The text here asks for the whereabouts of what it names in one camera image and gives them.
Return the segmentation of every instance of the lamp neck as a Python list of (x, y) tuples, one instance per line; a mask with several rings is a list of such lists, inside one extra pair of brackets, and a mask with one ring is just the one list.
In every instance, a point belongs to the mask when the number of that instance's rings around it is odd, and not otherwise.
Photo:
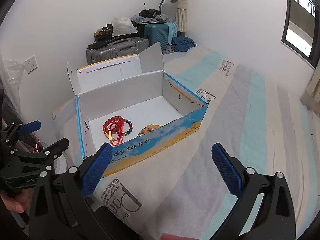
[(160, 5), (159, 5), (159, 12), (161, 12), (161, 6), (162, 6), (162, 3), (164, 2), (164, 0), (161, 1)]

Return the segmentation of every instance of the box lid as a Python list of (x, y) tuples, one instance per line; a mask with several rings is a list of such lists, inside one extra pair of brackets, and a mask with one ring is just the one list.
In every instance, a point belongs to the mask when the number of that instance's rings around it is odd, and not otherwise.
[(164, 63), (161, 46), (157, 42), (139, 54), (113, 58), (81, 68), (67, 65), (67, 70), (73, 92), (77, 96), (122, 79), (163, 71)]

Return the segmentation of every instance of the suitcase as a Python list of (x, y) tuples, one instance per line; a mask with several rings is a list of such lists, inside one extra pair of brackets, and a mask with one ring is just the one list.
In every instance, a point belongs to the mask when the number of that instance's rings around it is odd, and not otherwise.
[(148, 39), (139, 37), (123, 39), (99, 49), (87, 49), (87, 62), (90, 65), (111, 58), (139, 54), (148, 47)]
[(143, 37), (149, 40), (149, 46), (159, 41), (162, 51), (168, 47), (169, 26), (167, 24), (145, 24), (143, 32)]

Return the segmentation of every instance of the human hand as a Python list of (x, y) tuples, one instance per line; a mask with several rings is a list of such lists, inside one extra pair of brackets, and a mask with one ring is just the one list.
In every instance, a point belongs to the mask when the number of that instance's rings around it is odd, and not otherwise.
[(29, 192), (27, 189), (23, 189), (15, 198), (10, 198), (6, 192), (0, 190), (0, 196), (4, 205), (8, 210), (23, 213), (23, 211), (30, 206)]
[(162, 234), (160, 240), (197, 240), (197, 239), (173, 236), (173, 235), (169, 235), (169, 234)]

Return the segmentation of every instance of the wall socket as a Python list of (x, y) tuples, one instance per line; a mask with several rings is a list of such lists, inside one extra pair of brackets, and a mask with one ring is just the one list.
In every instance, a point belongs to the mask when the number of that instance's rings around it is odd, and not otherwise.
[(35, 56), (32, 56), (30, 59), (27, 59), (24, 62), (24, 65), (26, 66), (26, 70), (28, 74), (34, 71), (38, 67)]

